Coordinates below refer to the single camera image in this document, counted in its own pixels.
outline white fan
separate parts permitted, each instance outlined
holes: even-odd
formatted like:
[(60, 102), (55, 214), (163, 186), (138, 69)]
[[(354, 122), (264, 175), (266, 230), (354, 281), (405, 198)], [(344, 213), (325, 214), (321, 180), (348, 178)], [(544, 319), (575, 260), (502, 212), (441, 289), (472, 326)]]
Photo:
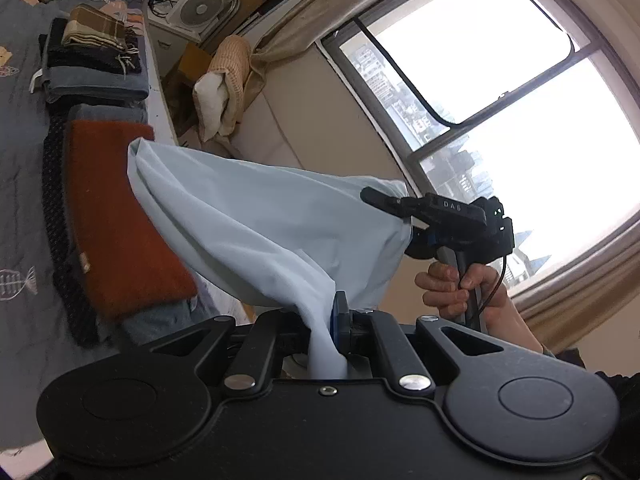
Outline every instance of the white fan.
[(223, 9), (232, 0), (178, 0), (166, 17), (174, 27), (184, 28), (196, 34), (213, 27)]

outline curtain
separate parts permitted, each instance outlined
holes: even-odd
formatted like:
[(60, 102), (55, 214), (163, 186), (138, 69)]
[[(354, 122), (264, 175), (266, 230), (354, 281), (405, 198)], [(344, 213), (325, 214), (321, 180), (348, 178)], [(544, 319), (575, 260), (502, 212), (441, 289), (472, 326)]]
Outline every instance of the curtain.
[(315, 40), (338, 28), (378, 0), (302, 0), (258, 43), (244, 87), (246, 109), (260, 93), (271, 63), (301, 54)]
[(589, 251), (513, 296), (513, 301), (539, 341), (557, 352), (638, 295), (640, 211)]

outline silver bolt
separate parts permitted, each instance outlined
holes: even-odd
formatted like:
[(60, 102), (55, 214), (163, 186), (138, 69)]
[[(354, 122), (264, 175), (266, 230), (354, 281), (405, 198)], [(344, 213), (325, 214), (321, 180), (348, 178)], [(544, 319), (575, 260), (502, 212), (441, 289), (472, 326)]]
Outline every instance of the silver bolt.
[(338, 393), (338, 390), (333, 386), (321, 386), (318, 393), (323, 397), (331, 397)]
[(255, 386), (255, 379), (245, 374), (229, 375), (225, 379), (225, 386), (230, 390), (248, 390)]
[(400, 377), (398, 383), (405, 390), (411, 390), (412, 392), (419, 392), (431, 386), (430, 378), (420, 374), (410, 374)]

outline orange folded sweater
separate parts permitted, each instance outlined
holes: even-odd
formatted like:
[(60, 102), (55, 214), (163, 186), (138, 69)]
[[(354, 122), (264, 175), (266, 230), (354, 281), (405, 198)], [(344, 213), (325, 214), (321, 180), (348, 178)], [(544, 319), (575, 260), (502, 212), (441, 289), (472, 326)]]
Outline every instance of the orange folded sweater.
[(153, 140), (146, 124), (72, 121), (66, 145), (66, 200), (95, 310), (121, 319), (196, 295), (193, 278), (133, 195), (129, 143)]

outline person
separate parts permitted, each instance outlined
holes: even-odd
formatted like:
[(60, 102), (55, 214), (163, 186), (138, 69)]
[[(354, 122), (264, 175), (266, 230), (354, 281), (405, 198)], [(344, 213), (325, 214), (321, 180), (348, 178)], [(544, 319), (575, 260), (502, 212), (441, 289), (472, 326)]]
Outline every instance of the person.
[[(472, 264), (461, 278), (457, 269), (433, 262), (427, 272), (416, 275), (415, 284), (425, 290), (425, 305), (434, 306), (441, 317), (453, 320), (466, 310), (470, 291), (479, 286), (485, 299), (498, 279), (498, 271), (490, 266)], [(489, 335), (495, 338), (553, 356), (522, 319), (504, 283), (484, 309), (484, 322)], [(640, 478), (640, 373), (632, 377), (608, 377), (602, 372), (597, 375), (612, 387), (620, 403), (620, 421), (603, 457), (629, 478)]]

